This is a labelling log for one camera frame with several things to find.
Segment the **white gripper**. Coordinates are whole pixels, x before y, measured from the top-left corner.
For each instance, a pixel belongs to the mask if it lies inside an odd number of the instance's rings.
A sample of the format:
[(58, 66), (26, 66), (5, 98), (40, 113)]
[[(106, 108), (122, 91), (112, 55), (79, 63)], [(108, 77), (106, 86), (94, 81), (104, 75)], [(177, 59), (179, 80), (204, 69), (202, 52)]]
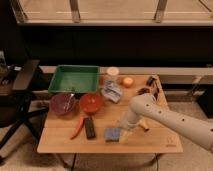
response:
[(140, 117), (132, 111), (126, 111), (122, 114), (121, 118), (118, 121), (118, 126), (124, 129), (120, 134), (120, 143), (125, 143), (128, 140), (128, 138), (132, 135), (132, 132), (130, 130), (138, 125), (139, 120)]

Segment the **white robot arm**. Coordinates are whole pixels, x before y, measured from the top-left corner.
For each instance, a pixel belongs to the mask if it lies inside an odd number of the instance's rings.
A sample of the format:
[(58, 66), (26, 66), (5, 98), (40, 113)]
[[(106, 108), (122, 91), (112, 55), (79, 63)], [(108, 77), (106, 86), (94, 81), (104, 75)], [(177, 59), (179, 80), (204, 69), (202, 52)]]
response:
[(121, 115), (119, 126), (135, 128), (143, 117), (151, 118), (213, 153), (213, 123), (159, 106), (151, 93), (134, 96)]

